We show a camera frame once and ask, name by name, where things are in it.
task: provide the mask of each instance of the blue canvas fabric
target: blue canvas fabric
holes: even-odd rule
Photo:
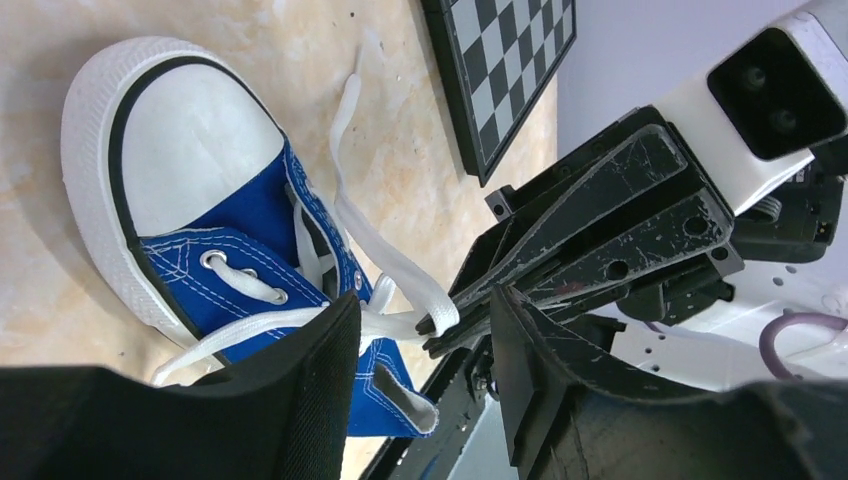
[[[296,270],[297,253],[293,208],[286,195],[289,185],[328,240],[337,260],[339,293],[355,289],[356,272],[362,273],[359,298],[368,302],[372,287],[346,248],[324,205],[312,193],[302,165],[288,141],[278,157],[256,178],[182,230],[142,240],[143,250],[156,274],[180,304],[191,322],[207,335],[249,315],[316,307],[327,295]],[[227,255],[227,264],[250,268],[271,286],[283,288],[288,301],[272,305],[242,295],[212,271],[200,257],[209,250]],[[270,345],[294,329],[277,329],[222,352],[238,362]],[[396,343],[380,339],[360,357],[354,382],[348,434],[351,436],[420,437],[413,422],[374,383],[378,368],[388,371],[405,389],[414,391]]]

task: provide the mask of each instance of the checkerboard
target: checkerboard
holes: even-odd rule
[[[574,0],[423,0],[463,164],[484,185],[574,39]]]

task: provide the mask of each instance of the shoelace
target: shoelace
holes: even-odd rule
[[[386,242],[347,195],[347,185],[339,162],[339,147],[356,111],[362,89],[362,81],[359,77],[360,59],[361,57],[357,59],[356,71],[345,82],[339,109],[330,128],[330,154],[335,166],[337,186],[334,204],[331,206],[327,202],[324,203],[336,225],[340,229],[347,230],[363,252],[383,271],[374,285],[371,301],[368,304],[361,302],[362,341],[359,353],[362,355],[377,338],[423,342],[424,338],[417,333],[415,325],[427,313],[430,314],[436,326],[434,335],[440,336],[445,330],[459,323],[459,311],[438,282]],[[322,276],[332,264],[327,261],[327,257],[319,258],[315,253],[302,212],[303,205],[298,201],[294,205],[294,217],[299,269],[305,279],[320,288]],[[347,239],[345,239],[345,248],[348,248]],[[234,290],[251,298],[276,305],[285,303],[288,299],[288,294],[284,290],[266,284],[257,278],[255,272],[231,268],[227,265],[223,252],[206,252],[204,266],[212,269]],[[384,314],[396,286],[412,304],[413,310]],[[153,375],[152,383],[162,385],[174,371],[256,335],[277,328],[302,327],[328,305],[325,302],[320,307],[265,312],[242,318],[207,335],[191,348],[160,366]]]

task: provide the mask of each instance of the blue sneaker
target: blue sneaker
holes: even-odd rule
[[[211,355],[224,364],[247,358],[356,290],[363,327],[349,435],[420,437],[436,428],[438,412],[413,389],[395,341],[423,342],[414,326],[427,313],[437,335],[459,315],[345,193],[338,151],[359,88],[354,73],[330,132],[331,204],[250,88],[200,47],[124,41],[74,79],[61,154],[86,247],[124,303],[186,348],[154,384]],[[384,273],[373,287],[345,229]],[[395,281],[415,311],[384,314]]]

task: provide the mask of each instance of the table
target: table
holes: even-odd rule
[[[223,57],[287,129],[325,192],[334,188],[328,128],[364,45],[362,96],[342,146],[351,197],[445,287],[494,224],[486,193],[522,184],[555,160],[551,87],[489,187],[463,173],[416,0],[0,2],[0,365],[102,364],[143,381],[178,351],[94,270],[61,179],[59,125],[71,79],[99,49],[139,35],[184,38]],[[436,362],[414,347],[403,352],[421,385]],[[351,439],[343,478],[356,478],[381,442]]]

